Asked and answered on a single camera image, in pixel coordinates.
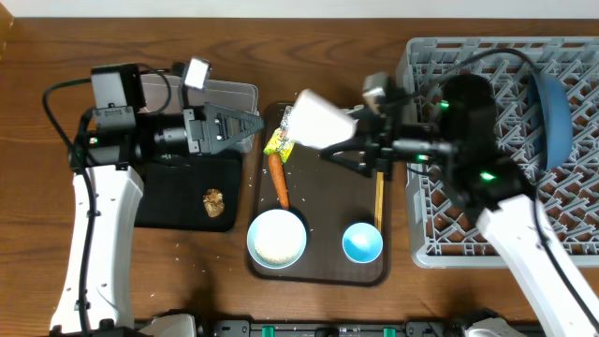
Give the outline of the pink cup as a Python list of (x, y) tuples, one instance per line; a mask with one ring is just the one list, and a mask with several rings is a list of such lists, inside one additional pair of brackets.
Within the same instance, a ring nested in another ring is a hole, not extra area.
[(354, 137), (357, 122), (312, 90), (299, 93), (287, 118), (287, 136), (299, 144), (322, 150)]

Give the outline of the small blue bowl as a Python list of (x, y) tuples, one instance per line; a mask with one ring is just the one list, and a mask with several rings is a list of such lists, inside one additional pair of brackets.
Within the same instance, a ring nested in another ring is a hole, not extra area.
[(374, 262), (382, 253), (381, 232), (368, 223), (355, 223), (342, 236), (343, 252), (348, 260), (358, 264)]

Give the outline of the light blue rice bowl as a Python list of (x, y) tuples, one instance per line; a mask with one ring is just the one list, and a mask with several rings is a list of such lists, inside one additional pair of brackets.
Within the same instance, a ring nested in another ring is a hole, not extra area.
[(307, 231), (292, 212), (273, 209), (261, 213), (249, 226), (246, 246), (259, 266), (280, 270), (297, 262), (307, 244)]

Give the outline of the dark blue bowl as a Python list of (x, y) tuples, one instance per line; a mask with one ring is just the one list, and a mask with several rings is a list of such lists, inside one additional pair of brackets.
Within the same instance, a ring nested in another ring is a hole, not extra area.
[(542, 169), (563, 164), (573, 148), (573, 126), (569, 100), (562, 83), (547, 73), (533, 73), (528, 87), (531, 104), (540, 104), (544, 129)]

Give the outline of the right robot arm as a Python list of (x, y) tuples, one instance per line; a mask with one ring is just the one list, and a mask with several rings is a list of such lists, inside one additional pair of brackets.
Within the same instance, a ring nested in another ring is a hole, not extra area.
[(352, 117), (369, 123), (321, 157), (369, 177), (393, 163), (434, 165), (450, 201), (461, 208), (504, 260), (548, 336), (595, 336), (598, 298), (563, 249), (519, 165), (496, 145), (496, 103), (489, 82), (477, 75), (442, 79), (441, 117), (404, 121), (412, 99), (373, 75), (382, 96)]

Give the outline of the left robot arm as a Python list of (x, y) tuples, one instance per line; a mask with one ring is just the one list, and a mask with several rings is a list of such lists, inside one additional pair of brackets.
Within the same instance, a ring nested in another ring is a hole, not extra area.
[(241, 157), (263, 125), (255, 113), (211, 103), (171, 114), (130, 107), (85, 111), (67, 144), (75, 223), (51, 333), (131, 333), (135, 228), (230, 230)]

